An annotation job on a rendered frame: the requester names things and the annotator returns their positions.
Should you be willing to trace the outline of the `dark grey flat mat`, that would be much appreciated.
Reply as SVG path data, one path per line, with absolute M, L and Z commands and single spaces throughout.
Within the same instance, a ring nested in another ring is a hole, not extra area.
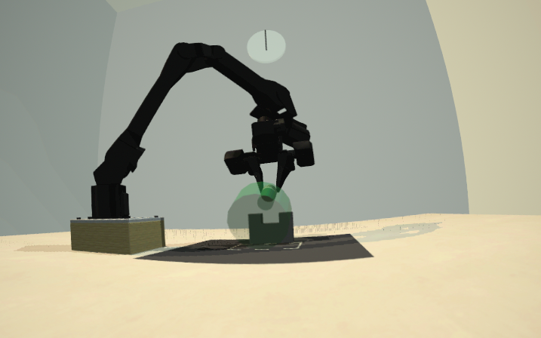
M 181 263 L 286 264 L 356 260 L 374 257 L 351 234 L 295 237 L 266 249 L 247 247 L 238 240 L 207 240 L 133 259 Z

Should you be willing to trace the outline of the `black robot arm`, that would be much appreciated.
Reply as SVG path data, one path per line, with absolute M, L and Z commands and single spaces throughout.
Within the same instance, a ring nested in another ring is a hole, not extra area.
M 307 125 L 293 119 L 297 115 L 289 90 L 276 81 L 264 79 L 225 52 L 220 45 L 177 43 L 171 50 L 161 74 L 134 115 L 128 128 L 106 152 L 104 162 L 93 172 L 96 182 L 91 186 L 89 219 L 131 218 L 129 194 L 121 185 L 123 178 L 133 173 L 146 149 L 140 142 L 168 91 L 188 72 L 213 67 L 250 93 L 256 107 L 250 113 L 257 119 L 251 124 L 253 152 L 258 145 L 282 142 L 294 147 L 294 142 L 310 140 Z M 281 114 L 278 111 L 286 109 Z

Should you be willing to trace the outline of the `green glass bottle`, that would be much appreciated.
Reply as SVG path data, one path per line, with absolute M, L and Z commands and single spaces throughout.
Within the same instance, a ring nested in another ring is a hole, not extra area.
M 239 192 L 226 222 L 239 243 L 266 249 L 283 241 L 291 212 L 290 199 L 283 189 L 273 183 L 257 182 Z

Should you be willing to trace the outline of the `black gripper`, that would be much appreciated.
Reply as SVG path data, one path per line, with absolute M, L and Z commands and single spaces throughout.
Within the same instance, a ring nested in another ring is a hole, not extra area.
M 294 159 L 300 167 L 313 166 L 314 155 L 312 143 L 309 140 L 294 142 L 293 150 L 283 150 L 282 136 L 279 136 L 281 148 L 275 143 L 257 146 L 257 152 L 245 152 L 243 149 L 228 151 L 224 161 L 230 174 L 249 173 L 255 176 L 257 182 L 263 182 L 263 172 L 260 164 L 278 162 L 276 186 L 282 188 L 284 181 L 291 171 L 295 171 Z

